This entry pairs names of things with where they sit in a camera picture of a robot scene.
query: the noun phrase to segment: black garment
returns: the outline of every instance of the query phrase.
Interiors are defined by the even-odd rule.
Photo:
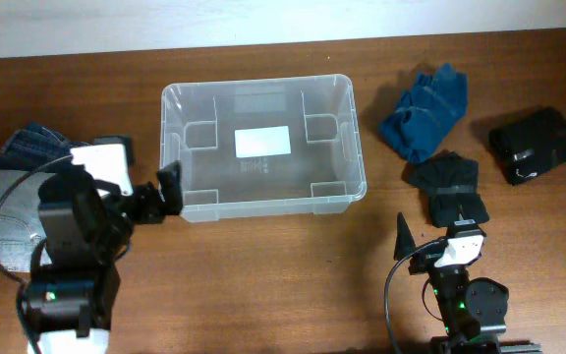
[[[566,121],[551,107],[493,129],[488,140],[503,161],[506,179],[513,186],[566,162]]]
[[[477,161],[455,152],[417,166],[408,182],[429,195],[429,213],[435,227],[447,227],[459,220],[458,214],[476,223],[489,221],[478,189]]]

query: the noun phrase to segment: clear plastic container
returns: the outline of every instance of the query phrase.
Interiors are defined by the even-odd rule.
[[[170,85],[160,156],[181,161],[189,222],[342,212],[367,190],[344,75]]]

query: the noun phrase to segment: label sticker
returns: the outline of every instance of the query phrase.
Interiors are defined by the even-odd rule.
[[[256,128],[235,131],[235,155],[238,158],[291,153],[288,127]]]

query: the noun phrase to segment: white robot part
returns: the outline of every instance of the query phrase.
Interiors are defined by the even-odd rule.
[[[56,330],[40,335],[38,348],[43,354],[105,354],[109,331],[91,329],[88,337],[77,338],[74,329]],[[28,344],[28,354],[35,354]]]
[[[449,245],[444,249],[444,254],[433,265],[435,267],[467,265],[478,257],[483,236],[466,236],[447,240]]]
[[[123,196],[133,193],[133,185],[128,176],[128,160],[126,149],[121,144],[107,144],[88,147],[73,147],[71,163],[83,165],[93,179],[114,183],[119,186]],[[106,191],[98,190],[104,197]]]

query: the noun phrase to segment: brown wooden surface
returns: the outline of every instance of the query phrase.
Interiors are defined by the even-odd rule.
[[[552,105],[566,116],[566,29],[0,60],[0,146],[30,121],[73,140],[129,134],[138,159],[131,175],[140,183],[158,167],[166,85],[349,76],[367,195],[336,215],[204,224],[170,217],[138,227],[133,251],[118,263],[109,353],[385,348],[382,293],[394,265],[396,214],[404,211],[419,243],[444,230],[428,224],[425,197],[402,181],[405,162],[378,138],[377,125],[417,70],[444,62],[468,74],[470,103],[440,149],[480,162],[479,191],[491,216],[471,275],[510,288],[502,338],[566,353],[566,164],[510,187],[482,143],[491,126],[518,111]],[[444,332],[421,304],[424,281],[404,270],[394,279],[391,309],[403,342]],[[0,353],[25,352],[15,290],[0,275]]]

